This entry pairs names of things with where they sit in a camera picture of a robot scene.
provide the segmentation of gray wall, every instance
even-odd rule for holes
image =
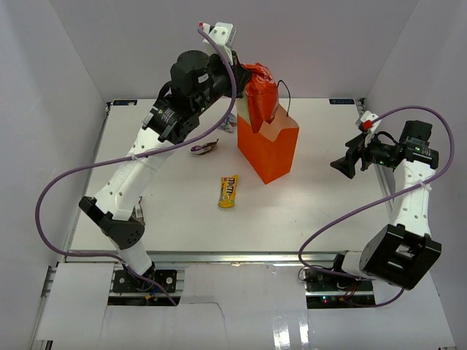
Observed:
[[[55,175],[91,160],[104,102],[48,0],[0,1],[0,349],[27,349],[48,265],[34,225],[40,191]],[[58,246],[85,175],[45,202]]]
[[[432,275],[459,349],[467,349],[467,304],[463,301],[467,287],[466,64],[467,1],[422,0],[368,95],[368,108],[377,114],[407,104],[432,107],[446,117],[454,133],[456,158],[450,171],[433,184],[429,220],[434,239],[443,244]],[[409,118],[434,124],[431,146],[440,151],[443,166],[449,149],[447,136],[428,114],[396,114],[382,126],[398,135]]]
[[[245,63],[269,66],[294,97],[365,96],[417,0],[51,0],[106,101],[148,98],[198,22],[235,23]]]

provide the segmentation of yellow candy bag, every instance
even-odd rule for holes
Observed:
[[[231,208],[235,206],[236,186],[238,183],[238,175],[222,178],[220,185],[220,198],[218,203],[220,208]]]

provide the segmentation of red snack bag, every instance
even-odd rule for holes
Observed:
[[[268,67],[260,63],[243,66],[253,73],[245,92],[248,97],[251,129],[253,133],[257,133],[263,122],[271,124],[279,108],[277,84]]]

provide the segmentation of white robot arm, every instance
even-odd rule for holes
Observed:
[[[366,112],[358,125],[376,119]],[[358,159],[362,170],[370,163],[394,169],[395,191],[399,192],[432,177],[438,167],[438,152],[428,148],[431,125],[420,121],[406,123],[395,145],[383,144],[375,134],[378,122],[357,138],[349,141],[346,157],[332,162],[349,178]],[[384,227],[362,252],[346,252],[340,269],[353,276],[378,278],[404,289],[412,289],[428,272],[441,254],[441,244],[431,239],[428,227],[428,197],[430,187],[397,197],[389,225]]]
[[[236,79],[237,96],[251,78],[231,49],[235,28],[231,24],[210,26],[203,31],[226,53]],[[179,144],[199,125],[199,116],[222,96],[231,97],[231,81],[219,55],[209,46],[209,55],[191,50],[172,66],[167,82],[145,117],[136,141],[127,155]],[[122,164],[94,197],[83,197],[80,208],[101,228],[118,254],[136,273],[151,277],[155,265],[147,255],[142,236],[144,225],[132,216],[139,196],[172,152],[137,158]]]

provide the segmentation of white table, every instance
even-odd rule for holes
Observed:
[[[97,161],[126,155],[154,100],[113,106]],[[287,106],[288,100],[281,100]],[[198,135],[224,113],[228,99],[201,116]],[[236,134],[215,131],[209,154],[177,150],[143,192],[146,231],[143,241],[154,252],[296,252],[307,237],[333,219],[382,197],[374,167],[358,169],[353,180],[331,168],[343,157],[345,142],[358,134],[354,105],[333,106],[328,99],[293,99],[290,115],[300,125],[291,172],[264,185],[236,146]],[[116,166],[95,169],[87,194],[94,195]],[[219,209],[220,177],[239,175],[236,207]],[[387,224],[384,205],[359,214],[322,234],[309,251],[361,250]],[[81,214],[71,249],[114,250],[100,230]]]

